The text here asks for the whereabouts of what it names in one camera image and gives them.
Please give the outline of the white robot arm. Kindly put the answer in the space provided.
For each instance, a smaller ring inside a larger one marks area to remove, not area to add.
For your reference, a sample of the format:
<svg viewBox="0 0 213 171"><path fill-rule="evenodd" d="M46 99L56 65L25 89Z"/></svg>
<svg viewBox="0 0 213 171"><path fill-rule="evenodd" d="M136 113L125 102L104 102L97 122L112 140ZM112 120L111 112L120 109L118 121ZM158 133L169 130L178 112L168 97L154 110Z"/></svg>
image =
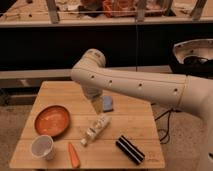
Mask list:
<svg viewBox="0 0 213 171"><path fill-rule="evenodd" d="M180 74L113 70L105 67L104 54L87 50L71 69L71 79L85 96L93 98L103 89L170 106L206 123L197 171L213 171L213 80Z"/></svg>

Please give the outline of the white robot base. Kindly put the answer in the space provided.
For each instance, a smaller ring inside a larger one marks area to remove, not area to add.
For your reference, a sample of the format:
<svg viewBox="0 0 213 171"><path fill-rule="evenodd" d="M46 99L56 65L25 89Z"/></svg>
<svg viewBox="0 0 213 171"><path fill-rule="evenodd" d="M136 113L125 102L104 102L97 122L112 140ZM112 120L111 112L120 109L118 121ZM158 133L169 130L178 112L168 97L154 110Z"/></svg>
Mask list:
<svg viewBox="0 0 213 171"><path fill-rule="evenodd" d="M173 46L173 54L180 64L184 63L184 59L190 56L197 56L213 59L213 39L193 39Z"/></svg>

